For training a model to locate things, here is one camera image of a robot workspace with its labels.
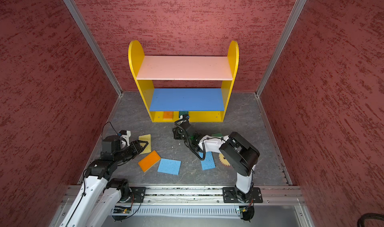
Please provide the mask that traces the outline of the yellow sponge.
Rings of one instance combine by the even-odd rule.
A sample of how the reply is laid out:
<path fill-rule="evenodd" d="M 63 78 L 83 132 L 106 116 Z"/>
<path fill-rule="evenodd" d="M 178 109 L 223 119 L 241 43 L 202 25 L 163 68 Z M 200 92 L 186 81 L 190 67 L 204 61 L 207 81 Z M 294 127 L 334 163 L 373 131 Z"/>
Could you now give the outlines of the yellow sponge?
<path fill-rule="evenodd" d="M 152 137 L 150 134 L 141 135 L 139 136 L 139 140 L 141 141 L 141 146 L 144 148 L 144 150 L 141 152 L 141 154 L 147 154 L 152 152 L 152 146 L 151 141 Z"/>

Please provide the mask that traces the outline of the orange sponge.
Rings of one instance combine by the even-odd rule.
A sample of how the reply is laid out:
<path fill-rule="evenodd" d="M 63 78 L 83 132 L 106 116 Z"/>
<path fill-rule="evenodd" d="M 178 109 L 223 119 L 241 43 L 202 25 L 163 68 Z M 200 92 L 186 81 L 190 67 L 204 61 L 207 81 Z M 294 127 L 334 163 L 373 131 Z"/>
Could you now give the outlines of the orange sponge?
<path fill-rule="evenodd" d="M 161 160 L 159 154 L 154 150 L 149 153 L 146 157 L 144 157 L 141 161 L 139 161 L 139 166 L 141 170 L 146 173 L 152 166 L 158 163 Z"/>

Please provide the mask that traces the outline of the dark green sponge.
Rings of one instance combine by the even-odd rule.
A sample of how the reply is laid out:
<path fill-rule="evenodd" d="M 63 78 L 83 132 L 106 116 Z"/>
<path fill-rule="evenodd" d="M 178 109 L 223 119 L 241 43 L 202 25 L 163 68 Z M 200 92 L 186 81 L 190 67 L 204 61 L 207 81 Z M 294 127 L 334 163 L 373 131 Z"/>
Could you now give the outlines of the dark green sponge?
<path fill-rule="evenodd" d="M 184 115 L 189 115 L 188 111 L 180 111 L 179 112 L 179 118 L 183 118 Z"/>

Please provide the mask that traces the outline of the tan orange-backed sponge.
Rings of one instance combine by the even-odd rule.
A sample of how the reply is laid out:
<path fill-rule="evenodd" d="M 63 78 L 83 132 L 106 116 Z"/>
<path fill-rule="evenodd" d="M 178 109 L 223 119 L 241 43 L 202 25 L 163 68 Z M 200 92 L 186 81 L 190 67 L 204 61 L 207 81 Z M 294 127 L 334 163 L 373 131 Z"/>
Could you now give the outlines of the tan orange-backed sponge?
<path fill-rule="evenodd" d="M 174 112 L 173 111 L 164 111 L 163 112 L 163 120 L 173 120 Z"/>

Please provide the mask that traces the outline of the bright green sponge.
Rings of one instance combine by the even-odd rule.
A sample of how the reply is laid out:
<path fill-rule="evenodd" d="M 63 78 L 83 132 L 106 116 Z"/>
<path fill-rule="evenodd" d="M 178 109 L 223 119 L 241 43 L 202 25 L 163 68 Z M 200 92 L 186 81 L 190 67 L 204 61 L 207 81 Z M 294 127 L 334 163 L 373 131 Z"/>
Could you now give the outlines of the bright green sponge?
<path fill-rule="evenodd" d="M 215 133 L 211 135 L 212 137 L 223 137 L 221 133 Z"/>

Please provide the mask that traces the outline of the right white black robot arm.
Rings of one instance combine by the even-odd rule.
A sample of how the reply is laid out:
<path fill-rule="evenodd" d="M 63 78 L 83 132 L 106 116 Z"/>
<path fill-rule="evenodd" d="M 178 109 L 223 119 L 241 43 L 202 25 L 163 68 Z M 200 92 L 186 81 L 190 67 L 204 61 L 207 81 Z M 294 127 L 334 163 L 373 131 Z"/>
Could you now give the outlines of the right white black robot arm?
<path fill-rule="evenodd" d="M 201 161 L 209 152 L 222 154 L 237 172 L 235 195 L 240 203 L 253 202 L 253 174 L 260 152 L 237 132 L 226 136 L 209 136 L 198 133 L 186 118 L 174 122 L 174 139 L 182 140 Z"/>

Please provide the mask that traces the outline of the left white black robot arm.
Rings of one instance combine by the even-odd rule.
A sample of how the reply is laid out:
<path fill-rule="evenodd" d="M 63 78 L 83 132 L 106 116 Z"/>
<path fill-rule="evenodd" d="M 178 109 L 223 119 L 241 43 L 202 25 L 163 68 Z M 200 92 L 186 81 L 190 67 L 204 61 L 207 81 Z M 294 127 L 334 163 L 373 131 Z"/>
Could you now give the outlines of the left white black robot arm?
<path fill-rule="evenodd" d="M 119 165 L 143 152 L 147 141 L 128 143 L 124 138 L 105 139 L 99 159 L 93 161 L 83 174 L 83 184 L 61 227 L 100 227 L 117 203 L 143 203 L 145 187 L 130 188 L 126 179 L 113 179 Z"/>

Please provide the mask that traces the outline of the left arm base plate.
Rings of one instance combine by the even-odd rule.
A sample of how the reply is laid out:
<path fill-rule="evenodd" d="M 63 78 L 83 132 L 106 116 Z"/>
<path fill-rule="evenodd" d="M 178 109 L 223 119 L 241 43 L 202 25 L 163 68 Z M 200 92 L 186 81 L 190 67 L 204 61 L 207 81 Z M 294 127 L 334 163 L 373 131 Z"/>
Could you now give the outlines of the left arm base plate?
<path fill-rule="evenodd" d="M 122 188 L 119 203 L 143 203 L 146 194 L 146 187 L 127 187 Z"/>

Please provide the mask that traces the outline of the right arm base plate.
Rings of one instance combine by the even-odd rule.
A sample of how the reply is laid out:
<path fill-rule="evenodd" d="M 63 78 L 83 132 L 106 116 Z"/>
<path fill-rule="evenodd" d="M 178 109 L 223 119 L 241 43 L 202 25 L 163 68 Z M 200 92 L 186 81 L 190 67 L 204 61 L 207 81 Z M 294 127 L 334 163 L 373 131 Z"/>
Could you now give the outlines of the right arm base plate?
<path fill-rule="evenodd" d="M 224 203 L 240 203 L 240 204 L 260 204 L 263 203 L 263 197 L 260 188 L 251 188 L 248 193 L 243 193 L 236 187 L 224 187 L 223 199 Z"/>

